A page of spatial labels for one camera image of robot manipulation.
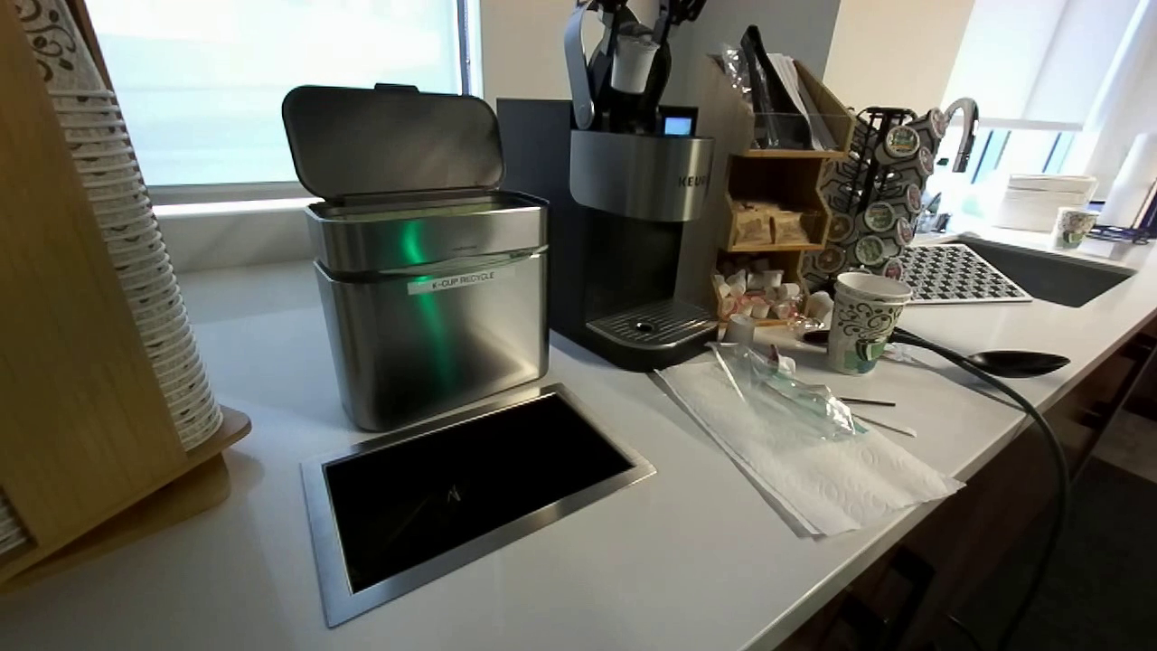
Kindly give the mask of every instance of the window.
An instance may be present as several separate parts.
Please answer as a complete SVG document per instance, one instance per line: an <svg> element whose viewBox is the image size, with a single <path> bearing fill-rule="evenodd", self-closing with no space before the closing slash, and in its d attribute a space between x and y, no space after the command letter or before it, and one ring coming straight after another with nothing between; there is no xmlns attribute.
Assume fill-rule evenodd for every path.
<svg viewBox="0 0 1157 651"><path fill-rule="evenodd" d="M85 0L144 181L294 185L297 84L470 90L464 0Z"/></svg>
<svg viewBox="0 0 1157 651"><path fill-rule="evenodd" d="M976 0L946 99L978 101L968 181L992 174L1089 174L1095 115L1151 0Z"/></svg>

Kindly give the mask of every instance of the cup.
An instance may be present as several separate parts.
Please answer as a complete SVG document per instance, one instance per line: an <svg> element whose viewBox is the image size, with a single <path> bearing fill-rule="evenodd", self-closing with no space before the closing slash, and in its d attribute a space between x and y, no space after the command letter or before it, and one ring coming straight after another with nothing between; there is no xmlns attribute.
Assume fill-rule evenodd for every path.
<svg viewBox="0 0 1157 651"><path fill-rule="evenodd" d="M1052 248L1076 249L1091 225L1095 225L1091 212L1081 212L1081 206L1056 212Z"/></svg>
<svg viewBox="0 0 1157 651"><path fill-rule="evenodd" d="M896 279L863 271L835 274L828 371L870 374L909 302L910 291Z"/></svg>

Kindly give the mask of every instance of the glass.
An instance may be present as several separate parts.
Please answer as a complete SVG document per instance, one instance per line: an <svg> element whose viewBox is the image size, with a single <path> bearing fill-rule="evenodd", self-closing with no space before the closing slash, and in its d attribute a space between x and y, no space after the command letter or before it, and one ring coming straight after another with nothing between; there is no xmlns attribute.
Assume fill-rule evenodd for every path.
<svg viewBox="0 0 1157 651"><path fill-rule="evenodd" d="M91 0L149 185L294 181L301 84L464 90L459 0Z"/></svg>

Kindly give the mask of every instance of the coffee maker drip tray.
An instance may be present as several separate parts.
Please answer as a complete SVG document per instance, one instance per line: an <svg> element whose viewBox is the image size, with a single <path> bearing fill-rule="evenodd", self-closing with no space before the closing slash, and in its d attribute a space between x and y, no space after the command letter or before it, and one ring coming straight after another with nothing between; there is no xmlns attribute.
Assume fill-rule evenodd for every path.
<svg viewBox="0 0 1157 651"><path fill-rule="evenodd" d="M690 303L643 303L620 315L589 318L587 331L616 347L672 353L707 337L716 324Z"/></svg>

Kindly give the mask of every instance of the green light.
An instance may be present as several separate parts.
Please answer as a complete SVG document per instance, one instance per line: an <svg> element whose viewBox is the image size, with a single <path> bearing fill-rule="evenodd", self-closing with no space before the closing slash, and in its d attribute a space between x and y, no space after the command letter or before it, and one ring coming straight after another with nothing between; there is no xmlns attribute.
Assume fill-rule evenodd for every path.
<svg viewBox="0 0 1157 651"><path fill-rule="evenodd" d="M457 391L459 389L459 354L451 353L457 342L448 342L448 327L445 327L445 312L436 303L436 294L418 294L411 302L423 318L434 382L441 391Z"/></svg>
<svg viewBox="0 0 1157 651"><path fill-rule="evenodd" d="M423 225L418 220L405 220L398 248L402 248L402 260L405 265L426 265L430 260L426 248L423 248Z"/></svg>

